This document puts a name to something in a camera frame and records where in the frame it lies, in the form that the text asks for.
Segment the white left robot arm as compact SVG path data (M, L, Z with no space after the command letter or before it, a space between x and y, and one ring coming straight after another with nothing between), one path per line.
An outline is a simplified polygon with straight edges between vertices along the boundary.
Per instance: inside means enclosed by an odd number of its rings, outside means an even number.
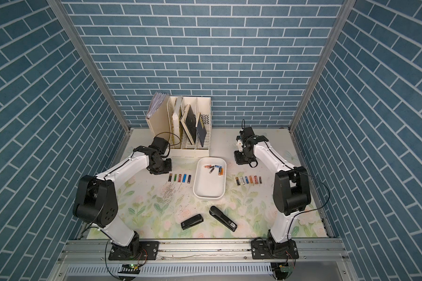
M167 140L155 137L149 146L139 146L120 163L95 176L83 176L77 186L73 215L97 227L113 245L130 247L137 233L118 216L117 188L136 173L168 174L172 160L164 155L170 148Z

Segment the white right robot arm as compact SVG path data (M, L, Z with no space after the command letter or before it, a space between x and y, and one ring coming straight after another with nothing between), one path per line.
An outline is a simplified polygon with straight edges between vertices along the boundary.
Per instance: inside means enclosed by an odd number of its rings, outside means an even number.
M274 244L283 244L291 239L294 217L311 203L307 170L290 164L265 136L256 135L250 126L241 128L236 142L238 150L234 152L234 159L238 165L261 162L274 175L273 201L278 214L268 239Z

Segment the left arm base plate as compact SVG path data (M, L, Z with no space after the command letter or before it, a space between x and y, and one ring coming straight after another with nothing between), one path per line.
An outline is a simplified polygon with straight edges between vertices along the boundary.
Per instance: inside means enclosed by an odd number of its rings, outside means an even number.
M136 241L126 247L112 244L110 261L154 261L159 249L159 241Z

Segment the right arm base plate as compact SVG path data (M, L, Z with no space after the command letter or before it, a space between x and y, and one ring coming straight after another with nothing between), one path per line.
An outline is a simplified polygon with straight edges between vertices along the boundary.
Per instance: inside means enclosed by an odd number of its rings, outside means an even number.
M294 240L276 243L271 239L255 238L250 241L253 259L298 259L298 248Z

